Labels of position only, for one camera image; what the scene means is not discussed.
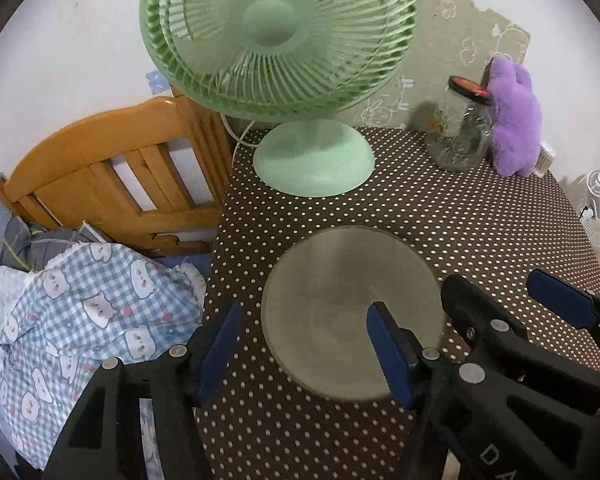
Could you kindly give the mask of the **green ceramic bowl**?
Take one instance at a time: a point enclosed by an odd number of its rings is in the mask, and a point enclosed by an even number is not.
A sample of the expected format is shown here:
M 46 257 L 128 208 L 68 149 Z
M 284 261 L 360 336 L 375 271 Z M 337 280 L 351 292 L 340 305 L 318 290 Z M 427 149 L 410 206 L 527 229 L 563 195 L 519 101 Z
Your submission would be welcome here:
M 425 347 L 445 326 L 440 285 L 399 237 L 364 226 L 317 232 L 274 264 L 261 306 L 265 340 L 298 385 L 324 398 L 367 402 L 389 388 L 366 330 L 366 312 L 383 302 Z

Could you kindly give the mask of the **brown polka dot tablecloth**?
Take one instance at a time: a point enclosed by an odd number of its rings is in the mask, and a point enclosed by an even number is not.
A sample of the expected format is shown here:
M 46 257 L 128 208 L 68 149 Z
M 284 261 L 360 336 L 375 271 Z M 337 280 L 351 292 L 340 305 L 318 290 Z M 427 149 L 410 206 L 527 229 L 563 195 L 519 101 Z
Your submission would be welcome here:
M 600 349 L 529 298 L 544 269 L 600 294 L 600 265 L 552 176 L 502 178 L 488 162 L 445 171 L 419 133 L 368 128 L 375 172 L 356 191 L 308 200 L 267 188 L 241 150 L 214 244 L 206 309 L 242 303 L 242 336 L 223 385 L 197 415 L 219 479 L 389 479 L 412 415 L 393 400 L 340 403 L 299 386 L 276 363 L 261 328 L 265 281 L 293 244 L 320 229 L 367 226 L 404 240 L 436 278 L 459 273 L 500 300 L 535 344 L 600 372 Z

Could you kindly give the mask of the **blue checkered cloth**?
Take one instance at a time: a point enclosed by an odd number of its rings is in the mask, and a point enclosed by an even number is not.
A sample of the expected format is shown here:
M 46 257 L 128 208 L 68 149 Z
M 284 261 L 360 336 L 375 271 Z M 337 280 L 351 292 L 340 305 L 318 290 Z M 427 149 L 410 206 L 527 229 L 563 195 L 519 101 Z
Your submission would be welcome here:
M 201 324 L 206 281 L 192 262 L 79 242 L 27 272 L 0 266 L 0 428 L 44 469 L 102 361 L 157 359 Z

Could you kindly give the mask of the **cotton swab container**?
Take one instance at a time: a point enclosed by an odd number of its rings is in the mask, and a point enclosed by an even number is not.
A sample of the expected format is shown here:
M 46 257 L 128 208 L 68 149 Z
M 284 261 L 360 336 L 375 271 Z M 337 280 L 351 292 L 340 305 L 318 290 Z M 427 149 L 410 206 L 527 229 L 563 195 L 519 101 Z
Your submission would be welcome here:
M 555 158 L 556 151 L 554 148 L 546 141 L 542 141 L 539 158 L 535 163 L 532 174 L 538 178 L 544 177 L 547 171 L 550 170 L 550 166 L 553 165 Z

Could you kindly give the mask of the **glass jar with lid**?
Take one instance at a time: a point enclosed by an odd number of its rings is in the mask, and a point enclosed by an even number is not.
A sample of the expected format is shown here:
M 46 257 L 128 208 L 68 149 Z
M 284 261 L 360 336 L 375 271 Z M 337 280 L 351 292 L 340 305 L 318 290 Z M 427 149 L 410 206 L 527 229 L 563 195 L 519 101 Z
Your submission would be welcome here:
M 491 143 L 492 105 L 486 88 L 461 76 L 449 76 L 425 138 L 438 167 L 466 171 L 481 164 Z

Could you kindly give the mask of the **purple plush toy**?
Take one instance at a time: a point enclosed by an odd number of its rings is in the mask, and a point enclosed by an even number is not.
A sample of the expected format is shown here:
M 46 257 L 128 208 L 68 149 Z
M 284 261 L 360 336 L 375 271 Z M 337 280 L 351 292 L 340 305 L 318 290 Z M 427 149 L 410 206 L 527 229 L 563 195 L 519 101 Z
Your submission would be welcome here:
M 542 110 L 528 70 L 506 56 L 494 56 L 486 90 L 493 100 L 494 170 L 502 177 L 531 176 L 541 153 Z

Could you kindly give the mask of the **wooden chair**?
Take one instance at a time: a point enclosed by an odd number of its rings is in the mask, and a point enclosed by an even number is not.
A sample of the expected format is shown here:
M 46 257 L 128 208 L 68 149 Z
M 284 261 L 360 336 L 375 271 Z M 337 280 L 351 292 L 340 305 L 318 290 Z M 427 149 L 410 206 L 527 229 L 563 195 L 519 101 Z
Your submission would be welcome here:
M 211 194 L 195 200 L 169 153 L 185 141 Z M 218 227 L 232 152 L 221 116 L 183 96 L 83 118 L 52 134 L 0 177 L 0 201 L 46 229 L 91 223 L 115 242 L 148 256 L 210 252 L 181 234 Z

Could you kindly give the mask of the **green desk fan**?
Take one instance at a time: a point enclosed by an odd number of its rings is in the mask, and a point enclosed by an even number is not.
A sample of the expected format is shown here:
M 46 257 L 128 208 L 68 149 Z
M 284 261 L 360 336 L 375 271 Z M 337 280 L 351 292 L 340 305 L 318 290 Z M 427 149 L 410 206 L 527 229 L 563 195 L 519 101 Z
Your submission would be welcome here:
M 338 114 L 396 73 L 420 0 L 140 0 L 158 69 L 192 101 L 266 122 L 257 176 L 298 197 L 355 190 L 375 168 L 370 144 Z

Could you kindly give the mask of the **green patterned wall mat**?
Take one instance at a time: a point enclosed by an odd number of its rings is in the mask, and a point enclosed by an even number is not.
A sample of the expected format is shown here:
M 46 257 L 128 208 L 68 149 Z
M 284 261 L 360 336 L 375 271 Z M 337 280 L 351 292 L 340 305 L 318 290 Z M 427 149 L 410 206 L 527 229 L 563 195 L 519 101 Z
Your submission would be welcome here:
M 415 41 L 380 90 L 339 118 L 353 127 L 426 130 L 451 76 L 475 82 L 495 55 L 521 64 L 530 34 L 472 0 L 425 0 Z

